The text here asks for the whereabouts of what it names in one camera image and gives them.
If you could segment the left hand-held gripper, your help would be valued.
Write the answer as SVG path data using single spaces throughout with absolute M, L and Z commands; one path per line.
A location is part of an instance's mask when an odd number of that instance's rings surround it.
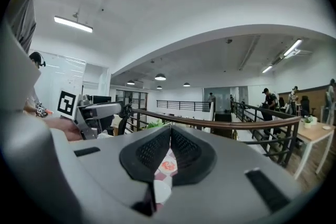
M 61 117 L 72 120 L 84 140 L 98 138 L 101 116 L 111 116 L 122 111 L 120 102 L 93 104 L 88 95 L 74 95 L 61 91 L 57 111 Z

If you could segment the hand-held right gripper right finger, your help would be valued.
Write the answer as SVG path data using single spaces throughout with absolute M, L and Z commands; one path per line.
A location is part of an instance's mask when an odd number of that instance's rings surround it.
M 172 129 L 211 146 L 216 161 L 200 182 L 172 188 L 156 214 L 158 221 L 275 221 L 291 216 L 302 191 L 285 169 L 242 142 Z

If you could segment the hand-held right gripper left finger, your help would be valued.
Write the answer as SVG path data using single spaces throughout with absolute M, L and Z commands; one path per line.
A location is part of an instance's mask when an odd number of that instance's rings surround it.
M 156 127 L 135 134 L 68 142 L 53 129 L 55 151 L 63 175 L 80 206 L 81 218 L 146 218 L 145 210 L 162 207 L 172 193 L 172 151 L 158 146 L 163 157 L 150 173 L 149 183 L 132 179 L 122 167 L 120 152 L 144 138 L 156 138 L 166 129 Z

